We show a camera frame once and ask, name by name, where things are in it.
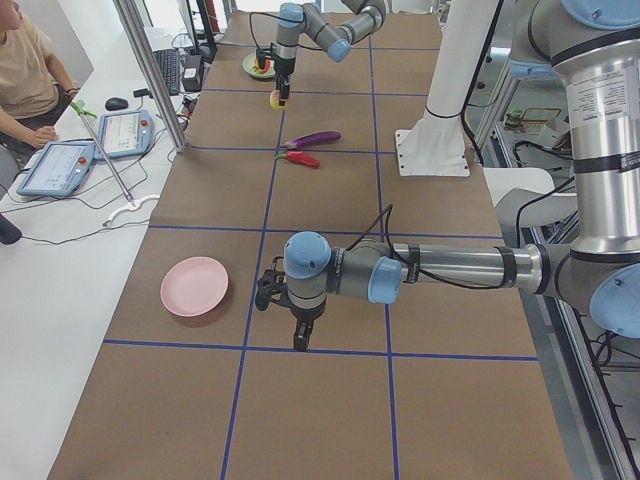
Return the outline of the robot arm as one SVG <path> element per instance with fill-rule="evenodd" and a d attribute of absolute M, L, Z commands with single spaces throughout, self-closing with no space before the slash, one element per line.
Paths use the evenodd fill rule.
<path fill-rule="evenodd" d="M 446 75 L 467 53 L 484 58 L 501 1 L 453 1 L 428 92 L 424 115 L 396 131 L 401 176 L 468 176 L 462 148 L 467 98 L 462 83 L 444 99 Z M 386 1 L 342 1 L 355 17 L 331 25 L 312 4 L 282 4 L 275 45 L 276 93 L 288 100 L 296 48 L 305 34 L 339 62 L 360 40 L 380 30 Z M 570 245 L 530 244 L 484 249 L 392 243 L 365 239 L 331 248 L 303 231 L 284 246 L 284 273 L 276 272 L 276 304 L 297 323 L 293 347 L 306 351 L 327 294 L 392 304 L 401 282 L 436 281 L 460 288 L 521 288 L 563 300 L 600 327 L 639 338 L 639 1 L 515 1 L 509 66 L 520 78 L 559 75 L 567 95 L 579 234 Z M 472 14 L 471 47 L 462 50 Z"/>
<path fill-rule="evenodd" d="M 342 62 L 352 46 L 378 31 L 384 24 L 387 1 L 343 1 L 354 16 L 337 26 L 332 25 L 312 3 L 283 3 L 278 12 L 275 42 L 271 44 L 271 60 L 276 87 L 270 96 L 275 109 L 283 109 L 290 95 L 299 39 L 306 35 L 336 63 Z"/>

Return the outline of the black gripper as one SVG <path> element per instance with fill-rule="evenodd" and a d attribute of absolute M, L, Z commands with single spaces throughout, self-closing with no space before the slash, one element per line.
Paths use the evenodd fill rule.
<path fill-rule="evenodd" d="M 297 325 L 293 335 L 293 348 L 298 352 L 306 352 L 313 332 L 313 323 L 320 318 L 326 308 L 326 300 L 311 308 L 293 305 L 290 310 L 296 318 Z"/>
<path fill-rule="evenodd" d="M 295 58 L 274 58 L 277 75 L 277 106 L 285 106 L 290 96 L 290 76 L 294 73 Z"/>

